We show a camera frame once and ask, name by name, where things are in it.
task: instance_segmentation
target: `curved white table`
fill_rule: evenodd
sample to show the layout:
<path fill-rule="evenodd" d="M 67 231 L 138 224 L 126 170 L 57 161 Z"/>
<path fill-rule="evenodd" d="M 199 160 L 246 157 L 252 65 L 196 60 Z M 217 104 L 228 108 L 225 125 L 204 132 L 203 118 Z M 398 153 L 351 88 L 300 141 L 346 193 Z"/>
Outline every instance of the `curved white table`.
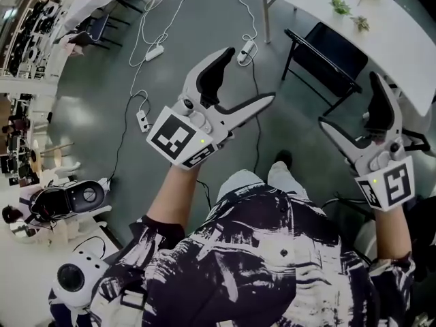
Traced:
<path fill-rule="evenodd" d="M 266 40 L 269 42 L 268 8 L 262 0 Z M 376 63 L 402 90 L 421 116 L 436 91 L 436 45 L 417 22 L 393 0 L 345 0 L 354 16 L 368 19 L 370 31 L 359 33 L 352 20 L 333 12 L 330 0 L 284 0 L 322 21 L 354 44 Z"/>
<path fill-rule="evenodd" d="M 97 8 L 106 6 L 112 0 L 73 0 L 68 13 L 63 19 L 67 30 L 72 30 L 90 16 Z"/>

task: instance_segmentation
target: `white robot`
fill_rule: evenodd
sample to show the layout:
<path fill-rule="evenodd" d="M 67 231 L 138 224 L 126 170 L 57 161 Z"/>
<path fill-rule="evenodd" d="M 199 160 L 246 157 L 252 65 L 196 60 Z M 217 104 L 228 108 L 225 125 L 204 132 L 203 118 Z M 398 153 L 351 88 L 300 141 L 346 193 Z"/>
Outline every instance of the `white robot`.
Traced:
<path fill-rule="evenodd" d="M 59 267 L 53 280 L 53 292 L 72 311 L 86 308 L 94 285 L 108 268 L 109 265 L 93 253 L 77 249 Z"/>
<path fill-rule="evenodd" d="M 243 126 L 267 108 L 275 93 L 255 96 L 234 108 L 219 105 L 224 69 L 234 56 L 226 48 L 207 56 L 187 75 L 183 92 L 172 108 L 163 108 L 147 137 L 172 164 L 189 170 L 210 157 Z"/>
<path fill-rule="evenodd" d="M 354 140 L 340 127 L 320 118 L 320 127 L 359 174 L 359 188 L 372 208 L 389 211 L 415 196 L 414 168 L 401 137 L 403 116 L 386 81 L 371 72 L 374 92 L 369 105 L 367 139 Z"/>

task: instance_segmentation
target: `floor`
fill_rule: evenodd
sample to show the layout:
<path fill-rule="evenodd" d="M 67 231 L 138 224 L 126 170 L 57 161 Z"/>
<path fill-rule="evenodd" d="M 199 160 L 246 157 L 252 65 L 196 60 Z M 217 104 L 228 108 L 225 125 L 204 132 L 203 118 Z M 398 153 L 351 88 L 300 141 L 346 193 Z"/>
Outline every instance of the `floor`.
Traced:
<path fill-rule="evenodd" d="M 139 0 L 131 0 L 143 5 Z M 146 20 L 144 34 L 151 41 L 168 25 L 181 0 L 165 0 L 153 10 Z M 281 74 L 290 47 L 283 33 L 292 28 L 300 35 L 308 33 L 316 19 L 303 11 L 293 12 L 290 5 L 278 1 L 270 10 L 272 42 L 263 42 L 263 24 L 260 0 L 243 0 L 255 16 L 258 29 L 259 53 L 255 58 L 256 78 L 261 92 L 276 91 L 273 105 L 261 113 L 262 139 L 258 174 L 265 178 L 275 154 L 289 149 L 294 154 L 292 174 L 305 186 L 309 197 L 319 206 L 331 199 L 334 192 L 343 196 L 361 198 L 338 150 L 320 131 L 317 118 L 326 109 L 325 103 L 311 89 L 292 74 L 281 82 Z M 417 0 L 397 0 L 436 41 L 436 23 Z M 113 31 L 113 38 L 122 48 L 111 46 L 87 48 L 85 57 L 68 61 L 58 91 L 49 134 L 53 144 L 74 142 L 69 151 L 72 162 L 80 161 L 78 176 L 96 179 L 110 176 L 116 161 L 116 149 L 124 130 L 123 115 L 129 99 L 129 90 L 136 69 L 129 66 L 129 58 L 137 38 L 140 15 L 132 10 L 117 7 L 113 12 L 131 21 L 130 27 Z M 169 30 L 165 52 L 150 63 L 144 64 L 135 90 L 149 93 L 153 122 L 163 106 L 172 106 L 181 92 L 188 71 L 210 53 L 233 46 L 240 50 L 242 35 L 252 33 L 251 19 L 238 0 L 186 0 Z M 132 63 L 139 62 L 148 45 L 140 41 Z M 303 69 L 293 64 L 316 89 L 331 96 L 320 83 Z M 329 118 L 351 135 L 362 131 L 361 115 L 371 98 L 369 72 L 378 69 L 371 62 L 358 78 L 364 89 L 353 95 Z M 220 100 L 230 107 L 255 95 L 250 67 L 239 67 L 232 62 L 226 70 Z M 109 203 L 113 206 L 107 216 L 110 229 L 126 244 L 131 234 L 128 224 L 147 211 L 168 170 L 168 162 L 146 143 L 136 121 L 141 99 L 133 99 L 127 111 L 127 133 L 119 153 L 116 178 L 112 183 Z M 205 163 L 200 180 L 211 189 L 211 198 L 217 197 L 220 185 L 237 170 L 253 169 L 257 125 L 252 121 L 235 132 L 236 139 L 213 155 Z M 436 130 L 432 127 L 429 140 L 436 144 Z M 436 159 L 414 153 L 416 187 L 418 193 L 428 196 L 436 185 Z M 362 222 L 355 212 L 329 206 L 329 217 L 336 221 L 351 240 Z M 197 187 L 188 231 L 194 230 L 204 220 L 208 207 L 204 191 Z"/>

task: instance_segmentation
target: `human arm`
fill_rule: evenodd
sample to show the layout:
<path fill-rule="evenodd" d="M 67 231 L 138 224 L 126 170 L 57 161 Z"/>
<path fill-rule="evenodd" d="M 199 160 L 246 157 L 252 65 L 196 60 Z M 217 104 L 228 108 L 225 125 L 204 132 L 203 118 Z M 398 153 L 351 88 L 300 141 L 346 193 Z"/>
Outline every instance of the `human arm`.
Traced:
<path fill-rule="evenodd" d="M 171 166 L 147 217 L 161 223 L 186 228 L 200 166 L 188 171 Z"/>
<path fill-rule="evenodd" d="M 391 211 L 375 210 L 377 256 L 369 276 L 379 296 L 379 318 L 383 323 L 403 324 L 409 308 L 415 263 L 402 206 Z"/>
<path fill-rule="evenodd" d="M 388 212 L 374 212 L 378 258 L 404 258 L 411 252 L 411 241 L 403 207 L 397 206 Z"/>

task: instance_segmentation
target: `patterned shirt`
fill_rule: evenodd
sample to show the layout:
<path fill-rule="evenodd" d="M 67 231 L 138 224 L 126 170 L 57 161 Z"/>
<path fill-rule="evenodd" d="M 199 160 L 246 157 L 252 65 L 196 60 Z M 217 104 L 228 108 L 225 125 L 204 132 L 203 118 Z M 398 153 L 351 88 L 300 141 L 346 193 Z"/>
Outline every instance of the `patterned shirt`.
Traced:
<path fill-rule="evenodd" d="M 367 268 L 320 208 L 264 183 L 228 193 L 186 238 L 148 217 L 131 230 L 93 326 L 116 326 L 126 290 L 143 297 L 132 326 L 400 326 L 409 306 L 410 255 Z"/>

